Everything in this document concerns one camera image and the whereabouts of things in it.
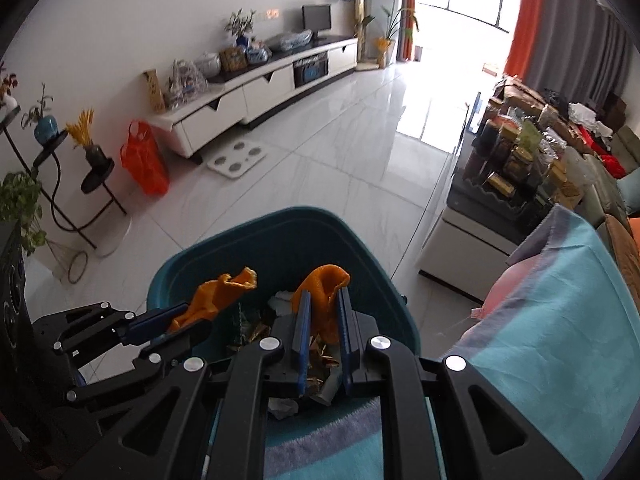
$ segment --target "small trash bin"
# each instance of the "small trash bin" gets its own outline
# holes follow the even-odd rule
[[[386,272],[342,220],[318,208],[284,209],[176,254],[153,278],[146,307],[167,308],[189,302],[203,282],[215,280],[226,272],[235,276],[246,266],[257,272],[258,287],[240,299],[242,310],[260,310],[276,292],[295,291],[312,270],[325,264],[338,265],[350,274],[349,294],[354,310],[373,316],[381,334],[419,354],[417,328]],[[223,310],[213,320],[209,339],[197,346],[194,354],[209,362],[228,357],[226,346],[236,336],[233,316],[238,316],[237,308],[230,306]],[[313,431],[344,415],[340,413],[344,410],[320,408],[322,413],[316,420],[306,416],[304,428],[297,427],[292,436]],[[278,434],[278,428],[289,433],[291,425],[268,424],[268,435]],[[277,440],[287,440],[287,436],[278,434]]]

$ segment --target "tv stand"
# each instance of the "tv stand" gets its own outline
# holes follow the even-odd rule
[[[327,53],[328,75],[295,87],[293,64],[305,57]],[[288,52],[274,53],[265,63],[236,72],[223,72],[209,82],[217,86],[169,112],[152,115],[148,122],[175,153],[192,157],[199,149],[237,123],[257,126],[306,95],[354,72],[358,39],[325,36]]]

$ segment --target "monitor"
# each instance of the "monitor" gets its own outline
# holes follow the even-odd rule
[[[302,20],[305,29],[311,30],[317,39],[319,31],[331,29],[331,5],[302,7]]]

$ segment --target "orange curtain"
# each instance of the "orange curtain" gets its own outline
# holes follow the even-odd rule
[[[407,7],[409,9],[413,9],[415,12],[415,0],[403,0],[403,7]],[[406,28],[414,28],[414,22],[409,18],[409,16],[405,12],[404,18],[404,26]],[[411,36],[407,34],[403,34],[402,37],[404,41],[402,42],[401,56],[402,59],[411,60],[414,54],[414,40]]]
[[[544,0],[521,0],[518,23],[504,73],[526,78],[533,57]]]

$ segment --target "drawer handle cutout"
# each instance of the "drawer handle cutout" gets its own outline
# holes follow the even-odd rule
[[[208,103],[207,106],[209,108],[211,108],[213,111],[217,112],[218,111],[218,107],[220,106],[220,97],[217,99],[214,99],[212,102]]]

